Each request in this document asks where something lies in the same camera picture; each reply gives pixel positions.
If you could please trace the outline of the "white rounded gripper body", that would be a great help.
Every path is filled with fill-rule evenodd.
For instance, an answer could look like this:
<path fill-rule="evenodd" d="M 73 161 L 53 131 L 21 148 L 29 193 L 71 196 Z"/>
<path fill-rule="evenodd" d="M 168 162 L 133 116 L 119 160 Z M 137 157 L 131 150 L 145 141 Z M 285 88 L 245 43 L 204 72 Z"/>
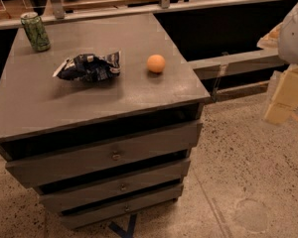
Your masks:
<path fill-rule="evenodd" d="M 298 3 L 282 22 L 278 38 L 278 54 L 282 60 L 298 64 Z"/>

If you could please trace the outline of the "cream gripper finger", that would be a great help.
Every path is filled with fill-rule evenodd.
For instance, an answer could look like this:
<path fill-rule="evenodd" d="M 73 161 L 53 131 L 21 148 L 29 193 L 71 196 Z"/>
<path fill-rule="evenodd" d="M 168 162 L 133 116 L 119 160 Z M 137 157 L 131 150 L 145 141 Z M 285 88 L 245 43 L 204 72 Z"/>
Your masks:
<path fill-rule="evenodd" d="M 290 64 L 280 74 L 263 119 L 270 124 L 281 124 L 296 108 L 298 108 L 298 64 Z"/>
<path fill-rule="evenodd" d="M 257 46 L 261 49 L 277 49 L 281 27 L 282 24 L 276 25 L 269 33 L 259 39 Z"/>

